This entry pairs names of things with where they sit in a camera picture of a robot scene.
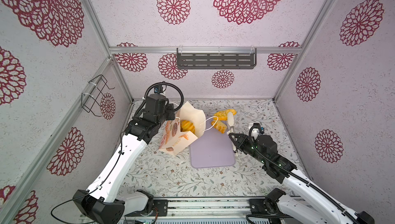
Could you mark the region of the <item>oval golden bread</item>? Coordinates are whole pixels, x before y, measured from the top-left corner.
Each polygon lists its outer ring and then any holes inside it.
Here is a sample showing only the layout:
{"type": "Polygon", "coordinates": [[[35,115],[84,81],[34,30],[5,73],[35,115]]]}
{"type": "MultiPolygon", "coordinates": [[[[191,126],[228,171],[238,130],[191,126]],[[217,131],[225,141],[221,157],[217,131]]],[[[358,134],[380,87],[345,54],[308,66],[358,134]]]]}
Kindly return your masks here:
{"type": "Polygon", "coordinates": [[[227,121],[229,113],[236,115],[237,111],[234,109],[226,109],[216,112],[214,116],[217,117],[220,121],[227,121]]]}

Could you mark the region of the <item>small yellow croissant piece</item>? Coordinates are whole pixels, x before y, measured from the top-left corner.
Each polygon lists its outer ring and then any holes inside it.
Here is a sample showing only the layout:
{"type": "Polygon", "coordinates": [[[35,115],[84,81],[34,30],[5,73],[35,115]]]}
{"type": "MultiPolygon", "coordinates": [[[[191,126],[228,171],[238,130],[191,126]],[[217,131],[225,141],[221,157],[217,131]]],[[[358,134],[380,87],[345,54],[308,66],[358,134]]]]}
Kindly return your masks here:
{"type": "Polygon", "coordinates": [[[195,133],[195,126],[194,126],[194,124],[191,121],[182,120],[180,127],[181,127],[181,132],[188,132],[188,131],[190,131],[192,133],[195,133]]]}

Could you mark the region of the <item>printed paper bag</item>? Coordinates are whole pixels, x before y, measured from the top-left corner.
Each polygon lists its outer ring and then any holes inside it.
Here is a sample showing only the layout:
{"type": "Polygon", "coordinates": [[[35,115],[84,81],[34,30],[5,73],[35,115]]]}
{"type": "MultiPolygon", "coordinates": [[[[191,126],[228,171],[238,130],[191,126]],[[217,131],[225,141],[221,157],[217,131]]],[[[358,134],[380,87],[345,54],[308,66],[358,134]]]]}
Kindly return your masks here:
{"type": "Polygon", "coordinates": [[[158,150],[176,156],[213,128],[212,125],[206,127],[210,120],[217,122],[218,117],[206,116],[203,110],[194,108],[189,102],[184,103],[176,112],[175,120],[166,123],[158,150]]]}

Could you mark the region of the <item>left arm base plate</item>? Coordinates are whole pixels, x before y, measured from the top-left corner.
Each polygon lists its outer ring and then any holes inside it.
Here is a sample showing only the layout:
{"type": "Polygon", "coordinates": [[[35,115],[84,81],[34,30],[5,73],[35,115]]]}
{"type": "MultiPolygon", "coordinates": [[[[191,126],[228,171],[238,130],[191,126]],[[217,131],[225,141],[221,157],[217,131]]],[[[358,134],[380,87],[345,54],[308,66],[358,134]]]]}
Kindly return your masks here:
{"type": "Polygon", "coordinates": [[[165,217],[168,214],[168,203],[167,199],[154,199],[151,211],[136,211],[131,213],[124,213],[126,217],[165,217]]]}

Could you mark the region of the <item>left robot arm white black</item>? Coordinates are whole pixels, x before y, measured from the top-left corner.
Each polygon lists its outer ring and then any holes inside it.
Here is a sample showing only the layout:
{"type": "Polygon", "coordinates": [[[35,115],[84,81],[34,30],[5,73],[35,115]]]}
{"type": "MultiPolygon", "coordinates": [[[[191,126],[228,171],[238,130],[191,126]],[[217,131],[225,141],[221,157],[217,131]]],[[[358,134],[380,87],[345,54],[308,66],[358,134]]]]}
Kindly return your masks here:
{"type": "Polygon", "coordinates": [[[176,85],[159,82],[151,85],[145,92],[143,102],[132,120],[120,134],[120,145],[108,164],[86,190],[77,190],[73,203],[80,212],[98,224],[117,224],[125,215],[139,212],[152,213],[153,195],[143,190],[127,196],[118,196],[118,191],[130,167],[147,147],[165,123],[173,121],[182,103],[174,106],[160,88],[175,89],[184,101],[184,95],[176,85]]]}

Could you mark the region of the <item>flaky yellow pastry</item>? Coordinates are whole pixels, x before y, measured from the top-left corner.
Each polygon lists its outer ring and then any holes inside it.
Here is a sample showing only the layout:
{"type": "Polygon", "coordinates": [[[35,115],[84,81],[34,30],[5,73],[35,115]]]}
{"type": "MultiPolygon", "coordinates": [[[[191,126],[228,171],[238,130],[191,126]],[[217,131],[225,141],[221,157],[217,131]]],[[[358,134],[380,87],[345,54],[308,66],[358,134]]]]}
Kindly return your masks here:
{"type": "Polygon", "coordinates": [[[227,125],[220,120],[213,120],[211,125],[220,133],[224,134],[227,130],[227,125]]]}

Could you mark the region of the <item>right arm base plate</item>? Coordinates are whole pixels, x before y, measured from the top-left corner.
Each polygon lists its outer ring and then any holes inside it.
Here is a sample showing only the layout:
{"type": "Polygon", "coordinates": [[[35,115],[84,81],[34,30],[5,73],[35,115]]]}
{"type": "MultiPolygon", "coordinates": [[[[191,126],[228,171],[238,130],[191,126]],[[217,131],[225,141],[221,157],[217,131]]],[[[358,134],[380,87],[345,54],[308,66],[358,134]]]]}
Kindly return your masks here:
{"type": "Polygon", "coordinates": [[[277,204],[279,199],[286,193],[278,188],[274,188],[264,197],[249,199],[252,214],[279,215],[281,214],[277,204]]]}

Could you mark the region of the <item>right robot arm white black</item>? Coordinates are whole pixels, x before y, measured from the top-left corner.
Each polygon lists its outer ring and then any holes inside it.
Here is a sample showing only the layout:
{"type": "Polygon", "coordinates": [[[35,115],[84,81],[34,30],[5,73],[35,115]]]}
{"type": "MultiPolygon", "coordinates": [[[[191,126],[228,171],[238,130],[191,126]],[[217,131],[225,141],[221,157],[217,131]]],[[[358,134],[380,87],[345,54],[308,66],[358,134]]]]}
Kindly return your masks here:
{"type": "Polygon", "coordinates": [[[303,224],[373,224],[374,218],[365,211],[360,213],[341,204],[314,184],[297,166],[278,153],[277,143],[264,129],[254,123],[248,134],[228,133],[236,151],[241,151],[259,161],[262,169],[272,179],[297,193],[304,203],[299,203],[285,191],[275,188],[264,198],[250,200],[252,218],[268,219],[272,224],[293,218],[303,224]]]}

